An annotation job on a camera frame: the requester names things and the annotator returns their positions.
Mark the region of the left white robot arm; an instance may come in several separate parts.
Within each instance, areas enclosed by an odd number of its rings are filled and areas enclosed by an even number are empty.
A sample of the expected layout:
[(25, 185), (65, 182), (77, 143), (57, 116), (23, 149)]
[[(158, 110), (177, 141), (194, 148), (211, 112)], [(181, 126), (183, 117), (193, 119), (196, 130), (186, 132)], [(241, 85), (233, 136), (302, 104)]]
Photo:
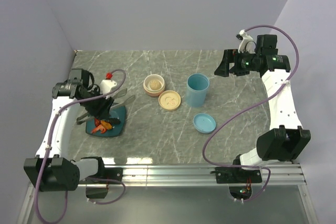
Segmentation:
[(118, 85), (111, 79), (96, 84), (91, 72), (72, 69), (64, 82), (52, 89), (52, 113), (44, 139), (34, 158), (24, 162), (24, 171), (37, 191), (74, 191), (89, 178), (100, 183), (106, 178), (101, 157), (68, 159), (72, 124), (82, 106), (89, 118), (106, 119), (114, 102), (111, 91)]

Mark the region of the blue tall cup container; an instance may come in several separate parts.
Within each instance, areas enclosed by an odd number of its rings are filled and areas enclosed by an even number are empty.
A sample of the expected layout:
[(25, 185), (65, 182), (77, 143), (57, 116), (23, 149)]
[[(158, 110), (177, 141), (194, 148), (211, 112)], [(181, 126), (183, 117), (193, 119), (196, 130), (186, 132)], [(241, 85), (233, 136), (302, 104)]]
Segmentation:
[(205, 102), (209, 84), (209, 79), (204, 74), (195, 73), (190, 75), (186, 83), (186, 103), (194, 108), (202, 106)]

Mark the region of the dark seaweed sushi roll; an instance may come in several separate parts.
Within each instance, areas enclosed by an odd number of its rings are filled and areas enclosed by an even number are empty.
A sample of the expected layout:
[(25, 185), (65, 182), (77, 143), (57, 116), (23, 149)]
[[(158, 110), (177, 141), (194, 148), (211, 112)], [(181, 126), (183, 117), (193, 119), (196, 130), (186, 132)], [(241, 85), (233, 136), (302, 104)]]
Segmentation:
[(108, 118), (105, 121), (111, 125), (119, 125), (121, 123), (118, 118)]

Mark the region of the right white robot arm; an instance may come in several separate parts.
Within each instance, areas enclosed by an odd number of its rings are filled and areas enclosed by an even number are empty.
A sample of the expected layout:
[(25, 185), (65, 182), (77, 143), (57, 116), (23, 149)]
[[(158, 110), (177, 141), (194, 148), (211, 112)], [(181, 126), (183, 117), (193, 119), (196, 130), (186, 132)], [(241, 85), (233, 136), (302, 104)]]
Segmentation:
[(244, 76), (257, 72), (267, 93), (270, 127), (257, 139), (256, 147), (239, 155), (232, 168), (232, 177), (238, 182), (250, 176), (250, 169), (263, 167), (276, 161), (286, 162), (298, 158), (311, 139), (296, 112), (292, 96), (291, 66), (286, 55), (277, 49), (276, 35), (259, 35), (257, 40), (241, 30), (238, 49), (226, 49), (215, 74)]

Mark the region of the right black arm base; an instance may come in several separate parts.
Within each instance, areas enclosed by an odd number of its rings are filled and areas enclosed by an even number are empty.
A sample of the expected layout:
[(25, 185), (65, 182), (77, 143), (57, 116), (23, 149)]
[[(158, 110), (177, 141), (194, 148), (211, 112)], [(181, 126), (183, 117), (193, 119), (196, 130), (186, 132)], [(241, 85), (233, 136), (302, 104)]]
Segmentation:
[(215, 167), (217, 184), (229, 184), (229, 193), (235, 200), (244, 201), (252, 196), (253, 183), (261, 183), (260, 170), (245, 170), (242, 168)]

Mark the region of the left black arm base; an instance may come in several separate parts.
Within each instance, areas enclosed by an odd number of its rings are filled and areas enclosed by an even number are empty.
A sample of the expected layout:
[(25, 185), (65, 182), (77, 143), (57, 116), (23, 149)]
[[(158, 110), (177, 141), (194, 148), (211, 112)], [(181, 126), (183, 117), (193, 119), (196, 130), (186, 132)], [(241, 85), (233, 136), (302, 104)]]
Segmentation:
[(89, 200), (105, 199), (110, 185), (121, 185), (123, 168), (105, 168), (102, 175), (94, 175), (86, 179), (87, 184), (99, 184), (98, 187), (87, 186), (86, 197)]

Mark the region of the metal serving tongs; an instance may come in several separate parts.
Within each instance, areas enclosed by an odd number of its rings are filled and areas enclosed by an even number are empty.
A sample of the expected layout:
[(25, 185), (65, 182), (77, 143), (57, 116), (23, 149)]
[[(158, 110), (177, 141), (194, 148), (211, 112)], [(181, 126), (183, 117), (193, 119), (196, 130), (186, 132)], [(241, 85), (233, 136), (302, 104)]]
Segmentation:
[[(114, 96), (111, 97), (111, 98), (114, 99), (114, 103), (113, 103), (113, 105), (111, 106), (110, 110), (114, 110), (114, 109), (117, 109), (117, 108), (119, 108), (119, 107), (121, 107), (121, 106), (126, 106), (126, 105), (128, 105), (128, 104), (134, 102), (136, 96), (135, 96), (135, 95), (132, 95), (132, 96), (126, 98), (126, 99), (125, 99), (124, 101), (122, 101), (121, 103), (115, 103), (115, 100), (116, 100), (116, 99), (119, 99), (119, 98), (122, 98), (122, 97), (126, 96), (127, 92), (128, 92), (128, 89), (127, 89), (127, 88), (124, 88), (124, 89), (120, 90), (119, 92), (117, 92)], [(77, 125), (81, 125), (81, 124), (86, 123), (86, 122), (88, 122), (88, 121), (90, 121), (90, 120), (93, 120), (93, 119), (96, 119), (96, 118), (94, 118), (93, 116), (90, 116), (90, 115), (86, 112), (85, 114), (79, 116), (79, 117), (76, 119), (76, 124), (77, 124)]]

